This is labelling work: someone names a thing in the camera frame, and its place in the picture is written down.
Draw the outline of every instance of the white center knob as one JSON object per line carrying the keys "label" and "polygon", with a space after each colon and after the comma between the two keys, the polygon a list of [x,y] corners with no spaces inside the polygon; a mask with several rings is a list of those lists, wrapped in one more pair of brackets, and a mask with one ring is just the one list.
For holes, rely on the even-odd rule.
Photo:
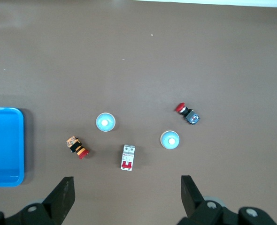
{"label": "white center knob", "polygon": [[107,126],[108,125],[108,121],[107,120],[102,120],[101,124],[102,124],[102,126]]}
{"label": "white center knob", "polygon": [[175,144],[175,139],[174,138],[170,138],[169,140],[168,140],[168,142],[169,142],[169,144]]}

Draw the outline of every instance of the metal bolt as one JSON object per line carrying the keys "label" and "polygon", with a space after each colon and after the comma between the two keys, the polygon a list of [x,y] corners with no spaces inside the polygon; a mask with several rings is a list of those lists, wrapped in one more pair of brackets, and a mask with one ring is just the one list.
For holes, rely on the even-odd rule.
{"label": "metal bolt", "polygon": [[28,212],[33,212],[37,209],[36,206],[31,206],[30,208],[28,208]]}
{"label": "metal bolt", "polygon": [[217,208],[217,205],[213,202],[208,202],[207,203],[207,206],[210,208],[210,209],[216,209]]}
{"label": "metal bolt", "polygon": [[246,209],[246,213],[250,215],[251,217],[257,217],[257,212],[253,209]]}

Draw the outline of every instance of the blue plastic tray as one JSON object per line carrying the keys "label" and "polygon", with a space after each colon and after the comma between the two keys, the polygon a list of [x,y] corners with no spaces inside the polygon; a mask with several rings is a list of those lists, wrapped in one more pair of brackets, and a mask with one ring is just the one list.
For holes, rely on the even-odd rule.
{"label": "blue plastic tray", "polygon": [[14,187],[24,179],[23,114],[0,108],[0,187]]}

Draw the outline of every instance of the gray floor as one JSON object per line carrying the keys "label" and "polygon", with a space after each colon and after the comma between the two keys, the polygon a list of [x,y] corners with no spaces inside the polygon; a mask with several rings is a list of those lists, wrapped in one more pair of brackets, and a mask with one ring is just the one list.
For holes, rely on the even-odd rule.
{"label": "gray floor", "polygon": [[[201,120],[174,112],[185,101]],[[74,176],[64,225],[176,224],[180,176],[277,222],[277,8],[131,0],[0,1],[0,106],[25,115],[26,177],[7,216]],[[99,131],[101,112],[117,126]],[[181,143],[164,149],[162,132]],[[65,141],[92,152],[79,160]],[[119,168],[137,147],[132,172]]]}

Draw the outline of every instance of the light blue disc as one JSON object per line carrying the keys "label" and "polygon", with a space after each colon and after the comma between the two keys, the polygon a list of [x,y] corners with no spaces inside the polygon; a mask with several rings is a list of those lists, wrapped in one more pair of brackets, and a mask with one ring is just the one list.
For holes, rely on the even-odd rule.
{"label": "light blue disc", "polygon": [[161,143],[166,149],[174,149],[179,145],[179,135],[172,130],[168,130],[161,135]]}
{"label": "light blue disc", "polygon": [[101,113],[96,119],[96,125],[100,131],[111,131],[115,127],[115,118],[110,113]]}

